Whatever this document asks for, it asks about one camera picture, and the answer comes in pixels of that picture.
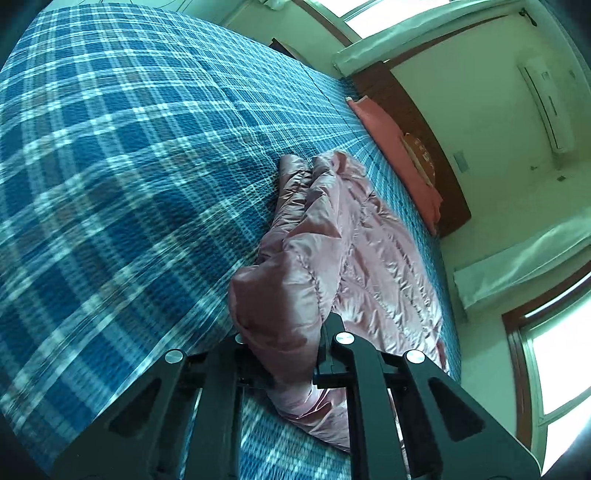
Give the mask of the pink quilted down jacket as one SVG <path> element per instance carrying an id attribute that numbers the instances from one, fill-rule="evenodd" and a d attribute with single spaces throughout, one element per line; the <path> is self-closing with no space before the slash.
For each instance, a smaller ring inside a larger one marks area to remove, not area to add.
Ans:
<path id="1" fill-rule="evenodd" d="M 448 365 L 441 304 L 418 248 L 363 166 L 341 151 L 281 157 L 276 216 L 256 263 L 232 276 L 229 310 L 273 375 L 276 410 L 341 450 L 349 449 L 346 393 L 312 382 L 329 315 L 380 351 L 419 350 Z"/>

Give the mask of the right window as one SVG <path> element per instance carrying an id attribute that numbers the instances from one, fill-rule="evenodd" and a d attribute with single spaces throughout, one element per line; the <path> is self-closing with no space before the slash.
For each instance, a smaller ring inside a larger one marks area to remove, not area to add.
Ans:
<path id="1" fill-rule="evenodd" d="M 517 438 L 544 474 L 590 426 L 590 266 L 502 315 Z"/>

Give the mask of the window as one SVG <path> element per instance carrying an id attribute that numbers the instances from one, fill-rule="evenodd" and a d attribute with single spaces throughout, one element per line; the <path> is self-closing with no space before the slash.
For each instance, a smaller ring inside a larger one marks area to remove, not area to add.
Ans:
<path id="1" fill-rule="evenodd" d="M 343 46 L 349 46 L 419 14 L 456 6 L 458 1 L 304 0 L 294 1 L 294 4 L 310 14 Z"/>
<path id="2" fill-rule="evenodd" d="M 590 266 L 502 315 L 517 438 L 544 474 L 590 426 Z"/>

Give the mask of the green curtain right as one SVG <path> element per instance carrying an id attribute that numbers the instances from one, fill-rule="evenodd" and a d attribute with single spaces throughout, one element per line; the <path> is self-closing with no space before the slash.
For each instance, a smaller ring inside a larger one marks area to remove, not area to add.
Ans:
<path id="1" fill-rule="evenodd" d="M 590 212 L 454 272 L 465 310 L 539 277 L 590 246 Z"/>

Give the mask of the red folded blanket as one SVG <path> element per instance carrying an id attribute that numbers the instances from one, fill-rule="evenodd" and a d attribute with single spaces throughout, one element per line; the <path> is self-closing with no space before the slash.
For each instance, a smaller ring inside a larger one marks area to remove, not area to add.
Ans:
<path id="1" fill-rule="evenodd" d="M 430 233 L 437 236 L 443 198 L 435 186 L 431 187 L 423 180 L 413 164 L 403 145 L 402 138 L 405 134 L 402 129 L 368 96 L 363 96 L 360 100 L 348 97 L 346 103 L 362 122 L 394 173 L 402 180 Z"/>

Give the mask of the orange patterned pillow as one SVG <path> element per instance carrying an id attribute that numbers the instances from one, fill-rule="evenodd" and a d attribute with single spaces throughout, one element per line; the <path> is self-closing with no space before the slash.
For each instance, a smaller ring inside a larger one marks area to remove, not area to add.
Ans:
<path id="1" fill-rule="evenodd" d="M 402 141 L 423 180 L 431 187 L 434 187 L 436 185 L 435 164 L 425 145 L 419 138 L 410 133 L 406 133 Z"/>

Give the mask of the blue plaid bed sheet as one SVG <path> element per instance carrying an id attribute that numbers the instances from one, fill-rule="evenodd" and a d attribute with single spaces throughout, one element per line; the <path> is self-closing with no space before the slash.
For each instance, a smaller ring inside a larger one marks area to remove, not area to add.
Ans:
<path id="1" fill-rule="evenodd" d="M 40 12 L 1 71 L 1 413 L 58 455 L 166 350 L 231 331 L 228 283 L 270 228 L 280 156 L 342 150 L 404 222 L 461 353 L 446 272 L 353 86 L 201 19 Z"/>

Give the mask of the dark wooden headboard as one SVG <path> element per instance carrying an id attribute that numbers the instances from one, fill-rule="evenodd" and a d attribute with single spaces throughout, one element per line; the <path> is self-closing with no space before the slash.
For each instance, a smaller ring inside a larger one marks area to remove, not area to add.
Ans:
<path id="1" fill-rule="evenodd" d="M 426 147 L 435 167 L 435 188 L 443 198 L 438 224 L 440 236 L 445 238 L 459 230 L 472 218 L 472 213 L 443 148 L 409 93 L 384 62 L 353 74 L 352 81 L 360 95 L 369 96 L 404 134 L 411 134 Z"/>

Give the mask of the wooden bedside table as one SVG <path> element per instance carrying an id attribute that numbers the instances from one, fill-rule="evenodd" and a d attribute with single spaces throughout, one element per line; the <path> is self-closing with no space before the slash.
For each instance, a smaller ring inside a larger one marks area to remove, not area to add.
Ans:
<path id="1" fill-rule="evenodd" d="M 294 49 L 294 47 L 290 47 L 290 45 L 284 44 L 282 42 L 280 42 L 280 40 L 277 40 L 276 38 L 273 38 L 270 42 L 270 48 L 273 50 L 276 50 L 277 52 L 280 52 L 283 55 L 286 55 L 287 57 L 296 59 L 297 61 L 300 61 L 301 63 L 304 64 L 308 64 L 308 60 L 304 58 L 303 55 L 301 55 L 301 53 L 298 53 L 296 49 Z"/>

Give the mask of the left window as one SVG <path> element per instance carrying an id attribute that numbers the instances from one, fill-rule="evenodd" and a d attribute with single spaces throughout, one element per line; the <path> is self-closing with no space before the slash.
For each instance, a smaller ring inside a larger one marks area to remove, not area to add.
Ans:
<path id="1" fill-rule="evenodd" d="M 458 1 L 304 0 L 294 1 L 294 4 L 310 14 L 343 46 L 349 46 L 419 14 L 456 6 Z"/>

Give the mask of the wall socket plate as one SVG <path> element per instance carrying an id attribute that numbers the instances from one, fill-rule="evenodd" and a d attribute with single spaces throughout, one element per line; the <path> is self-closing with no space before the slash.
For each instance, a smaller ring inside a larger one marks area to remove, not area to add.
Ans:
<path id="1" fill-rule="evenodd" d="M 467 161 L 465 153 L 462 150 L 455 152 L 453 156 L 458 166 L 458 169 L 461 173 L 466 173 L 470 170 L 469 163 Z"/>

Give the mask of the white wall air conditioner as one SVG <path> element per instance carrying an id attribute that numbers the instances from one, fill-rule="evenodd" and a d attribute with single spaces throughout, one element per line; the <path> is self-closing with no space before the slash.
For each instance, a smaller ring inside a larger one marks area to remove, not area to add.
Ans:
<path id="1" fill-rule="evenodd" d="M 518 69 L 538 108 L 553 153 L 572 153 L 575 138 L 571 117 L 546 61 L 532 57 L 520 62 Z"/>

